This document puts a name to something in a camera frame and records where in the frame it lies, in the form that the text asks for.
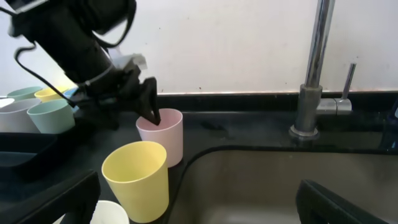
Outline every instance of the faucet handle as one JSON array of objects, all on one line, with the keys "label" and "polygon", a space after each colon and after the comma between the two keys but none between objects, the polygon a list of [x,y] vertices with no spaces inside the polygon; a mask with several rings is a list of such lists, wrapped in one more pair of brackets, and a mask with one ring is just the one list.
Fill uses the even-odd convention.
[{"label": "faucet handle", "polygon": [[351,87],[351,82],[353,81],[355,67],[356,67],[356,63],[351,63],[351,65],[349,65],[347,81],[344,86],[343,95],[341,96],[341,99],[343,99],[343,100],[347,99],[349,88]]},{"label": "faucet handle", "polygon": [[337,105],[337,111],[336,114],[350,114],[353,110],[353,105],[351,104],[351,101],[347,99],[348,93],[349,93],[349,88],[351,86],[351,82],[353,81],[353,76],[356,68],[356,63],[351,63],[349,66],[348,70],[348,75],[347,75],[347,81],[344,86],[343,90],[343,95],[341,96],[340,99],[335,99],[336,100],[336,105]]}]

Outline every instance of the black countertop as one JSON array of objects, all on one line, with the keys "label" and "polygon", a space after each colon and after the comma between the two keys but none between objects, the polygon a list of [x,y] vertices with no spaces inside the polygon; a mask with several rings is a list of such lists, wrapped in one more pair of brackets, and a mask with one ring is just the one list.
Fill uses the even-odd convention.
[{"label": "black countertop", "polygon": [[[396,154],[380,147],[385,118],[380,113],[320,118],[320,138],[305,147],[298,146],[289,136],[289,127],[295,120],[295,113],[291,111],[184,112],[183,115],[184,155],[181,163],[169,169],[170,201],[176,194],[187,161],[211,147],[269,146],[273,150]],[[86,169],[99,173],[100,199],[117,202],[101,174],[101,165],[115,149],[141,140],[136,129],[137,118],[134,113],[121,113],[117,131],[97,130],[63,166],[43,179],[29,184],[0,183],[0,211]],[[162,217],[153,223],[161,222]]]}]

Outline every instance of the wall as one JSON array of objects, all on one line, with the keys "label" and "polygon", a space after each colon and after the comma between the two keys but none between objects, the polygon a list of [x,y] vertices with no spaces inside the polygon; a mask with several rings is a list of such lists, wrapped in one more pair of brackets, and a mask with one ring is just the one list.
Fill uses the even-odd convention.
[{"label": "wall", "polygon": [[[137,0],[122,54],[142,53],[162,93],[297,92],[304,82],[317,0]],[[341,91],[351,62],[351,89],[398,90],[396,0],[336,0],[321,84]],[[41,85],[12,58],[24,38],[6,34],[0,14],[0,95]],[[124,25],[106,40],[116,41]],[[43,50],[22,63],[54,84],[67,83]]]}]

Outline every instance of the black tray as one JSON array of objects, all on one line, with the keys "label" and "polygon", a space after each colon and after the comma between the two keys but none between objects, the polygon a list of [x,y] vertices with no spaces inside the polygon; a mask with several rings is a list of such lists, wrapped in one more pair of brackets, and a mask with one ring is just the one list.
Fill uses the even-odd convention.
[{"label": "black tray", "polygon": [[0,133],[0,181],[32,182],[65,162],[95,127],[76,120],[62,134]]}]

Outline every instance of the yellow cup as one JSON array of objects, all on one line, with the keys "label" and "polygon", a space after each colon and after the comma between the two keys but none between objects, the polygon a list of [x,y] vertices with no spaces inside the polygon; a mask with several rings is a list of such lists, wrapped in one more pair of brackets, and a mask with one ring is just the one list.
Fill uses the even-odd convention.
[{"label": "yellow cup", "polygon": [[[65,86],[56,86],[56,89],[63,93],[64,91],[68,90],[68,87]],[[58,95],[54,90],[51,88],[45,88],[43,90],[37,91],[35,93],[35,97],[39,98],[43,103],[48,102],[50,100],[58,100],[62,99],[60,95]]]},{"label": "yellow cup", "polygon": [[152,222],[169,205],[166,150],[156,142],[139,141],[113,151],[102,174],[129,218]]}]

